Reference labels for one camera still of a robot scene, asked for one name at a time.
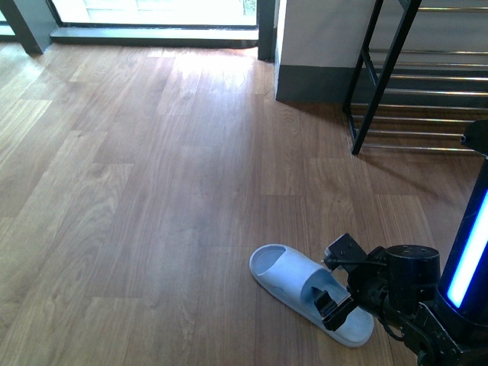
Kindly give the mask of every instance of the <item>chrome rod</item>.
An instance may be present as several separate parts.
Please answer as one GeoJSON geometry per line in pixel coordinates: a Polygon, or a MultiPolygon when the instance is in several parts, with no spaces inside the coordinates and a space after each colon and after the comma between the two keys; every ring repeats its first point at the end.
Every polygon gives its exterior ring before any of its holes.
{"type": "Polygon", "coordinates": [[[404,135],[404,136],[430,136],[430,137],[452,137],[461,138],[459,133],[439,133],[439,132],[416,132],[416,131],[395,131],[395,130],[369,130],[369,133],[377,135],[404,135]]]}
{"type": "MultiPolygon", "coordinates": [[[[351,103],[352,107],[367,107],[368,103],[351,103]]],[[[449,107],[438,105],[411,105],[411,104],[380,104],[384,108],[408,108],[408,109],[442,109],[442,110],[454,110],[454,111],[480,111],[487,112],[488,108],[482,107],[449,107]]]]}
{"type": "MultiPolygon", "coordinates": [[[[375,60],[373,64],[380,69],[384,61],[375,60]]],[[[396,66],[415,66],[415,67],[451,67],[451,68],[478,68],[488,69],[488,65],[484,63],[416,63],[399,61],[396,66]]]]}
{"type": "MultiPolygon", "coordinates": [[[[352,116],[356,120],[360,120],[363,118],[361,115],[353,115],[352,116]]],[[[387,116],[374,116],[373,120],[377,121],[391,121],[391,122],[429,122],[429,123],[442,123],[442,124],[470,124],[472,120],[448,120],[442,118],[415,118],[415,117],[387,117],[387,116]]]]}
{"type": "Polygon", "coordinates": [[[451,12],[451,13],[488,13],[488,8],[485,7],[472,7],[472,8],[430,8],[430,7],[422,7],[419,8],[419,11],[422,12],[435,12],[435,13],[442,13],[442,12],[451,12]]]}
{"type": "Polygon", "coordinates": [[[451,147],[428,147],[428,146],[399,146],[399,145],[382,145],[379,143],[365,143],[363,147],[370,147],[374,149],[400,149],[400,150],[420,150],[420,151],[439,151],[439,152],[453,152],[453,153],[475,153],[471,149],[459,149],[451,147]]]}
{"type": "MultiPolygon", "coordinates": [[[[386,48],[373,48],[369,53],[388,53],[386,48]]],[[[487,51],[443,51],[443,50],[402,50],[402,53],[413,55],[459,55],[459,56],[488,56],[487,51]]]]}
{"type": "Polygon", "coordinates": [[[390,79],[451,81],[451,82],[488,82],[488,78],[473,77],[473,76],[465,77],[465,76],[392,74],[390,79]]]}
{"type": "Polygon", "coordinates": [[[441,91],[441,90],[420,90],[420,89],[395,89],[386,88],[388,94],[406,94],[406,95],[444,95],[448,97],[488,97],[486,91],[441,91]]]}

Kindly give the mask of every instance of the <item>slipper strap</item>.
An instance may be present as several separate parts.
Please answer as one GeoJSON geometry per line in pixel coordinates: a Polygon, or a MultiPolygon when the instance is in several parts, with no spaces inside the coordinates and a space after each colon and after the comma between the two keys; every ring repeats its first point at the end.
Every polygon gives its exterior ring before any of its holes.
{"type": "Polygon", "coordinates": [[[291,299],[300,299],[303,286],[319,270],[325,271],[300,252],[287,249],[259,280],[267,287],[283,289],[291,299]]]}

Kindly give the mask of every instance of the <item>blue led light strip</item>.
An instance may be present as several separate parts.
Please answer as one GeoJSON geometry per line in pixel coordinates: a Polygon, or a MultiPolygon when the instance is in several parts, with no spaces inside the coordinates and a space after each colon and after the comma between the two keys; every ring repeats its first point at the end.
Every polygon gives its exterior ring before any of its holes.
{"type": "Polygon", "coordinates": [[[459,308],[488,242],[488,191],[481,204],[461,260],[448,288],[449,300],[459,308]]]}

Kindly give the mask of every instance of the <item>black metal shoe rack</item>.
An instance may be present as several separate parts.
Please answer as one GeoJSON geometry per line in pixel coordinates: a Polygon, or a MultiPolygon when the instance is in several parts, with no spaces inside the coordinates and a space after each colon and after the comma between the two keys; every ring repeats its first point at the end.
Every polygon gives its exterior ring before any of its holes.
{"type": "MultiPolygon", "coordinates": [[[[412,27],[413,21],[416,18],[417,13],[419,12],[465,12],[465,13],[486,13],[488,15],[488,7],[469,7],[469,8],[459,8],[459,7],[442,7],[442,8],[433,8],[433,7],[421,7],[422,0],[398,0],[403,8],[403,16],[401,21],[396,29],[396,34],[393,39],[393,42],[390,46],[389,50],[370,50],[370,43],[371,39],[374,34],[374,29],[377,25],[378,18],[380,16],[380,11],[383,6],[384,0],[377,0],[374,9],[371,15],[371,19],[369,21],[368,29],[366,31],[366,35],[364,37],[364,42],[361,47],[361,51],[359,53],[358,61],[356,63],[355,70],[352,75],[352,80],[348,88],[348,92],[345,98],[345,102],[342,106],[343,112],[346,114],[348,118],[348,125],[350,127],[351,135],[352,135],[352,154],[357,155],[363,146],[364,138],[366,137],[368,131],[370,130],[371,123],[375,118],[375,114],[377,113],[378,107],[380,106],[380,102],[382,97],[384,96],[385,92],[390,94],[397,94],[397,95],[444,95],[451,97],[461,97],[461,98],[486,98],[488,97],[488,91],[482,87],[482,91],[457,91],[457,90],[421,90],[421,89],[398,89],[398,88],[387,88],[390,79],[408,79],[410,81],[415,80],[423,80],[423,81],[442,81],[445,80],[446,82],[463,82],[463,85],[466,85],[467,82],[476,82],[477,84],[480,83],[487,83],[488,77],[453,77],[453,76],[443,76],[443,75],[426,75],[425,73],[420,73],[418,75],[414,74],[407,74],[407,75],[392,75],[395,65],[397,64],[398,58],[401,53],[411,53],[411,54],[429,54],[429,55],[462,55],[462,56],[488,56],[488,52],[480,51],[480,52],[467,52],[467,51],[434,51],[434,50],[403,50],[403,45],[405,40],[409,34],[410,28],[412,27]],[[371,61],[371,53],[386,53],[386,59],[378,72],[375,69],[374,62],[371,61]],[[372,98],[367,103],[367,109],[363,116],[354,115],[352,113],[352,98],[355,90],[358,86],[358,80],[360,79],[361,71],[365,70],[368,74],[368,78],[372,82],[374,86],[374,93],[372,98]],[[359,127],[356,127],[355,120],[362,120],[359,124],[359,127]]],[[[477,65],[477,64],[463,64],[463,63],[400,63],[401,66],[415,66],[416,68],[419,67],[428,67],[428,68],[435,68],[435,67],[471,67],[471,69],[477,66],[480,70],[488,70],[488,65],[477,65]]],[[[407,108],[409,105],[400,105],[400,107],[407,108]]],[[[480,110],[480,108],[462,108],[465,110],[480,110]]],[[[400,117],[398,120],[408,120],[408,117],[400,117]]],[[[436,122],[442,122],[442,119],[435,119],[436,122]]],[[[465,125],[472,120],[444,120],[446,122],[461,122],[465,123],[465,125]]],[[[386,131],[386,130],[375,130],[371,131],[375,133],[385,133],[391,135],[393,133],[397,133],[400,135],[423,135],[423,136],[440,136],[445,135],[447,137],[458,137],[457,134],[453,133],[429,133],[429,132],[409,132],[405,130],[401,131],[386,131]]],[[[401,149],[427,149],[427,150],[450,150],[450,151],[466,151],[465,149],[456,149],[456,148],[442,148],[442,147],[432,147],[432,146],[395,146],[395,145],[368,145],[371,147],[381,147],[381,148],[401,148],[401,149]]]]}

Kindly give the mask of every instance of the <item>glass door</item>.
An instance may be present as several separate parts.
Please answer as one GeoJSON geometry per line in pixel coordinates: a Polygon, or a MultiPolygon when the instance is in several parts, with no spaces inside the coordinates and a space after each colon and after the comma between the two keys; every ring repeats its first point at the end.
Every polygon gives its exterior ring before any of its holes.
{"type": "Polygon", "coordinates": [[[64,24],[256,27],[256,0],[52,0],[64,24]]]}

